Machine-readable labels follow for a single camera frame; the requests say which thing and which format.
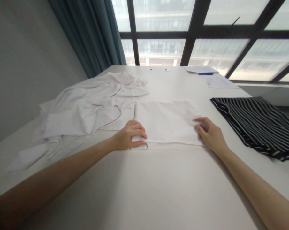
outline striped fabric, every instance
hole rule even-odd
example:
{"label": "striped fabric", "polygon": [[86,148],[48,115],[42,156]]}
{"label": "striped fabric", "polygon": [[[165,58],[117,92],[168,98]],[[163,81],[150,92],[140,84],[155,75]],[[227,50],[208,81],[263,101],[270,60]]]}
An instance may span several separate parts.
{"label": "striped fabric", "polygon": [[245,146],[289,160],[289,117],[261,97],[210,99]]}

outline teal curtain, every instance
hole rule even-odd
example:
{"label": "teal curtain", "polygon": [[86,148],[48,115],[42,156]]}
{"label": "teal curtain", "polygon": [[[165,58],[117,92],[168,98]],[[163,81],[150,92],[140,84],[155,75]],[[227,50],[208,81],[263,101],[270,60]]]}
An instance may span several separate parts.
{"label": "teal curtain", "polygon": [[111,0],[49,0],[89,78],[126,65]]}

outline gray wall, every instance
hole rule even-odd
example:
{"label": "gray wall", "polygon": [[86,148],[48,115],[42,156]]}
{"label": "gray wall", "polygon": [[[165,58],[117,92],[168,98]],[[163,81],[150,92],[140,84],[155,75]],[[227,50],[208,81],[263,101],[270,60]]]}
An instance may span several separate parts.
{"label": "gray wall", "polygon": [[86,78],[47,0],[0,1],[0,141]]}

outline black window frame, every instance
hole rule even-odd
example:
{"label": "black window frame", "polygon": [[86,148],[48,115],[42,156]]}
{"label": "black window frame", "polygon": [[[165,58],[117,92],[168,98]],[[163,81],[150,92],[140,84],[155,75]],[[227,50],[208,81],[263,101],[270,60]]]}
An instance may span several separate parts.
{"label": "black window frame", "polygon": [[[180,66],[186,66],[189,63],[196,39],[249,39],[244,49],[241,51],[231,68],[225,75],[229,78],[238,67],[245,55],[257,41],[257,39],[289,39],[289,30],[269,30],[265,27],[272,20],[285,0],[270,0],[259,18],[253,25],[204,25],[204,21],[210,6],[211,0],[196,0],[188,31],[171,32],[137,32],[133,0],[127,0],[127,8],[131,31],[120,32],[121,39],[131,39],[133,42],[135,64],[139,64],[138,39],[186,39],[185,47]],[[280,82],[280,80],[289,73],[289,63],[280,70],[270,81],[249,81],[232,80],[241,83],[273,83],[289,84],[289,82]]]}

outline blue pen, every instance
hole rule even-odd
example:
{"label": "blue pen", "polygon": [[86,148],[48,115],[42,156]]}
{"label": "blue pen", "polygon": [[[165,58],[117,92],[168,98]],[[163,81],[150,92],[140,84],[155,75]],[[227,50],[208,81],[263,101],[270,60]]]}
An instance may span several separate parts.
{"label": "blue pen", "polygon": [[199,73],[199,75],[213,75],[214,73]]}

